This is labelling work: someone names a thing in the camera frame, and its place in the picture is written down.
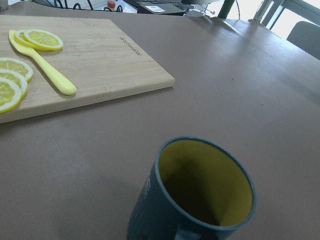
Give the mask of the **dark blue mug yellow inside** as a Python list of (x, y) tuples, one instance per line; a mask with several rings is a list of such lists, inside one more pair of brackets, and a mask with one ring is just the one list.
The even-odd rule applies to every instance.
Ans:
[(224, 240), (249, 222), (257, 203), (242, 164), (197, 137), (168, 140), (132, 211), (130, 240)]

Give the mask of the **wooden cutting board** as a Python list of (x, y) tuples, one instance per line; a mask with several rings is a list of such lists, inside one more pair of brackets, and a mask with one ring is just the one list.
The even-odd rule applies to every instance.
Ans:
[[(41, 56), (76, 86), (71, 96), (62, 94), (42, 69), (16, 51), (9, 31), (39, 29), (63, 41), (59, 51)], [(2, 15), (0, 55), (21, 60), (33, 77), (21, 103), (2, 113), (7, 123), (112, 99), (172, 87), (174, 78), (109, 19)]]

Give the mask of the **yellow plastic spoon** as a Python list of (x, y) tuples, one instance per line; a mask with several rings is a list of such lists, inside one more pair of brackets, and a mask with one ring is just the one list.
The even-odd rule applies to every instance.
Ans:
[(21, 54), (31, 57), (37, 65), (43, 70), (53, 85), (64, 95), (71, 96), (77, 92), (76, 86), (50, 65), (41, 55), (33, 48), (20, 44), (15, 40), (15, 30), (10, 30), (8, 38), (11, 45)]

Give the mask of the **lemon slice on spoon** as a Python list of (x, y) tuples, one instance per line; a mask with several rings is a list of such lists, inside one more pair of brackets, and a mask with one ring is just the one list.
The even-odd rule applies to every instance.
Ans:
[(26, 46), (41, 51), (58, 51), (64, 43), (57, 35), (40, 29), (22, 29), (13, 33), (14, 39)]

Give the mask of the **lemon slice middle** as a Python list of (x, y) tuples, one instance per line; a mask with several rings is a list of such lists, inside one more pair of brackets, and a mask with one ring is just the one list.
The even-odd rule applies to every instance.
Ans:
[(13, 70), (1, 68), (0, 69), (0, 77), (5, 78), (5, 79), (10, 80), (13, 83), (15, 83), (21, 90), (21, 97), (22, 98), (25, 97), (25, 95), (27, 94), (27, 91), (28, 91), (28, 82), (24, 76), (22, 76), (21, 74), (15, 72)]

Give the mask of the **lemon slice outer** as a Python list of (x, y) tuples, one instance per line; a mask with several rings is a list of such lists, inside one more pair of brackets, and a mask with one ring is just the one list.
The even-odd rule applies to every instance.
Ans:
[(0, 78), (0, 113), (8, 112), (21, 101), (22, 93), (18, 85), (11, 80)]

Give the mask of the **lemon slice inner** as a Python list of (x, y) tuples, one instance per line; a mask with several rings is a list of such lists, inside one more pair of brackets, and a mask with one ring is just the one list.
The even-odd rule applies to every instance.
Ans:
[(15, 58), (1, 57), (0, 68), (14, 71), (22, 75), (28, 83), (31, 81), (34, 75), (33, 69), (27, 63)]

